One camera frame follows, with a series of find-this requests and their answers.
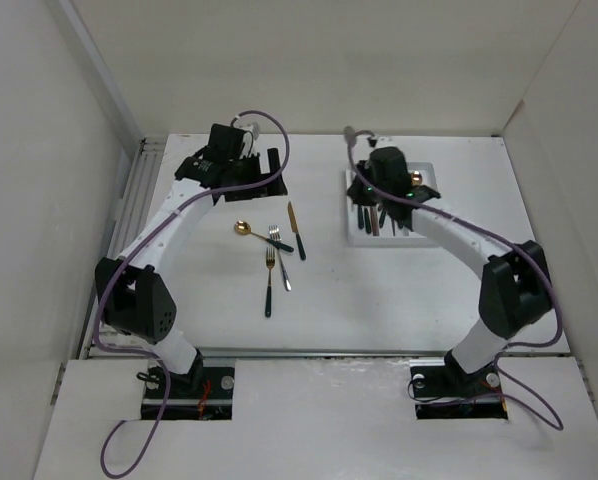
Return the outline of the rose gold knife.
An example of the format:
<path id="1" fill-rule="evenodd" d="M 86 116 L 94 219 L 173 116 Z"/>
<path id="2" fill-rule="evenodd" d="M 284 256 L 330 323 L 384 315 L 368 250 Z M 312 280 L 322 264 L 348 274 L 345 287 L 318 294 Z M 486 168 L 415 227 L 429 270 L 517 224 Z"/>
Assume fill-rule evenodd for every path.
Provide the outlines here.
<path id="1" fill-rule="evenodd" d="M 379 236 L 380 235 L 380 227 L 379 227 L 379 222 L 378 222 L 377 210 L 375 207 L 369 208 L 369 216 L 370 216 L 370 222 L 371 222 L 372 235 Z"/>

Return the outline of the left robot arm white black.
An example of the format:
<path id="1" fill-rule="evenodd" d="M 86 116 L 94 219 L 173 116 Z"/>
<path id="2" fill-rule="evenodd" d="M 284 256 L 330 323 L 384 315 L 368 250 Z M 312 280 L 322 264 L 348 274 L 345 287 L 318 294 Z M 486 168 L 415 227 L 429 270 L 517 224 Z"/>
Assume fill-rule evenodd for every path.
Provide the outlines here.
<path id="1" fill-rule="evenodd" d="M 157 361 L 180 396 L 202 387 L 202 355 L 179 330 L 177 307 L 163 278 L 199 221 L 219 200 L 244 201 L 286 194 L 282 170 L 288 151 L 267 150 L 262 172 L 257 123 L 215 124 L 205 146 L 186 157 L 170 190 L 138 236 L 117 256 L 95 267 L 97 326 L 140 339 L 136 354 Z"/>

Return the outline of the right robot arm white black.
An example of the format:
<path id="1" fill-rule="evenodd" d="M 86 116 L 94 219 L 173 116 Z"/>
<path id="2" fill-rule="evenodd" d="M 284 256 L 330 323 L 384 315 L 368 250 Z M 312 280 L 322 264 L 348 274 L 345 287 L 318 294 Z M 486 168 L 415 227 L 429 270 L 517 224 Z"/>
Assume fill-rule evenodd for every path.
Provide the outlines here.
<path id="1" fill-rule="evenodd" d="M 371 142 L 354 172 L 347 190 L 353 203 L 380 204 L 395 223 L 434 241 L 480 280 L 478 320 L 442 368 L 444 386 L 466 393 L 511 339 L 554 308 L 542 247 L 511 243 L 452 214 L 437 190 L 413 183 L 405 154 L 383 137 Z"/>

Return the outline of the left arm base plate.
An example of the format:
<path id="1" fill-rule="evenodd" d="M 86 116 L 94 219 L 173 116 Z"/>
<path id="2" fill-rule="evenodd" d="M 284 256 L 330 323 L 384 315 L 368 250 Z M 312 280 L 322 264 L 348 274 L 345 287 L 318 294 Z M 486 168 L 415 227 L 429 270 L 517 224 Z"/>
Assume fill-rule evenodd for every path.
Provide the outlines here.
<path id="1" fill-rule="evenodd" d="M 159 366 L 139 372 L 144 383 L 140 407 L 142 420 L 156 420 L 165 394 L 165 374 Z M 232 419 L 235 365 L 211 362 L 203 366 L 201 377 L 188 382 L 171 375 L 171 389 L 163 420 L 225 421 Z"/>

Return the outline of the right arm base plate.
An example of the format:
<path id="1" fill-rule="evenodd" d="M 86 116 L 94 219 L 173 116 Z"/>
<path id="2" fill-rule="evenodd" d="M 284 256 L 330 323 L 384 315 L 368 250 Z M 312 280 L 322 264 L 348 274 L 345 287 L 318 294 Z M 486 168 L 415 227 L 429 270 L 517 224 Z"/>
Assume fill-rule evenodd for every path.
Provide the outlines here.
<path id="1" fill-rule="evenodd" d="M 454 377 L 444 365 L 413 365 L 408 394 L 418 420 L 507 420 L 502 388 L 493 366 Z"/>

